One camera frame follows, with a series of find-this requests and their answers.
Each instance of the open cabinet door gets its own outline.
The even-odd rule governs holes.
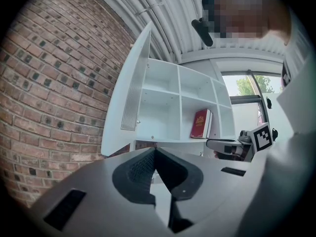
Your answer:
[[[101,154],[109,156],[136,140],[136,122],[149,58],[150,22],[131,49],[115,85],[105,120]]]

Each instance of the white shelf unit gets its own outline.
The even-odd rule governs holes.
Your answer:
[[[101,153],[109,156],[136,140],[195,148],[206,139],[192,139],[195,113],[213,113],[211,138],[234,138],[234,117],[224,84],[190,68],[149,59],[152,24],[131,49],[118,77],[102,137]]]

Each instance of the red book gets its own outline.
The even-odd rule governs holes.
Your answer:
[[[191,130],[191,138],[196,139],[206,139],[208,127],[210,124],[211,111],[209,109],[204,109],[196,113],[194,118],[193,127]]]

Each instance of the tree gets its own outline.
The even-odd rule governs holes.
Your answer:
[[[262,91],[262,93],[274,93],[275,91],[270,84],[270,78],[269,77],[264,77],[264,76],[255,76],[259,87]],[[253,87],[250,83],[250,80],[247,76],[245,78],[237,80],[237,86],[239,90],[239,96],[245,96],[245,95],[254,95],[255,92],[253,90]]]

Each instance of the brick wall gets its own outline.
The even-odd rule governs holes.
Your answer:
[[[134,41],[103,0],[25,4],[0,52],[0,172],[17,201],[30,206],[104,158],[106,111]]]

